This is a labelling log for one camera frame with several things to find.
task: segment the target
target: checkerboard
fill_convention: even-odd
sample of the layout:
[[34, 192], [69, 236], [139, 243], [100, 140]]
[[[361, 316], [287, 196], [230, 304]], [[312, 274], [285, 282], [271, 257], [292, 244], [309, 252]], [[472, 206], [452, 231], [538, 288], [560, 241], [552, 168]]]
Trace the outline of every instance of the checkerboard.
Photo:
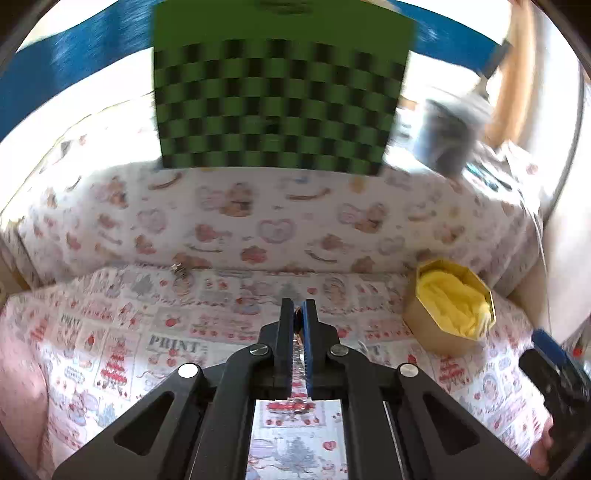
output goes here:
[[162, 164], [376, 175], [404, 75], [393, 57], [284, 38], [155, 42]]

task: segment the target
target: tablecloth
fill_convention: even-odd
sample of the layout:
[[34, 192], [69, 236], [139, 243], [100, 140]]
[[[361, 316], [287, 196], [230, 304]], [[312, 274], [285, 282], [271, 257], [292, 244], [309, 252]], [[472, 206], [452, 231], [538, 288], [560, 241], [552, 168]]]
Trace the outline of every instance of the tablecloth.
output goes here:
[[72, 127], [3, 219], [45, 283], [112, 264], [406, 273], [447, 257], [510, 293], [538, 257], [516, 189], [458, 181], [389, 148], [378, 177], [158, 168], [151, 96]]
[[[9, 298], [0, 317], [0, 421], [32, 464], [37, 432], [43, 478], [182, 363], [218, 364], [255, 343], [283, 297], [314, 299], [320, 320], [371, 361], [418, 365], [516, 454], [526, 456], [541, 433], [543, 398], [517, 364], [531, 326], [497, 294], [498, 321], [483, 347], [451, 358], [426, 352], [402, 321], [402, 275], [191, 275], [186, 293], [165, 268], [103, 268]], [[293, 397], [308, 408], [257, 404], [246, 478], [346, 479], [340, 403], [311, 401], [302, 366], [294, 372]]]

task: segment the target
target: blue strip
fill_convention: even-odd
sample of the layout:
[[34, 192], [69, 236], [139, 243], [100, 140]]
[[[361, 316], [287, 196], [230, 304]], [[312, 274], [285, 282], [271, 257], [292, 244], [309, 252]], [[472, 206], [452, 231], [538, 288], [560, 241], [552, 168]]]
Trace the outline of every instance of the blue strip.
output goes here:
[[[151, 47], [152, 6], [160, 1], [119, 0], [85, 22], [18, 52], [0, 77], [0, 140], [69, 86]], [[419, 22], [417, 53], [478, 71], [496, 46], [456, 21], [391, 1]]]

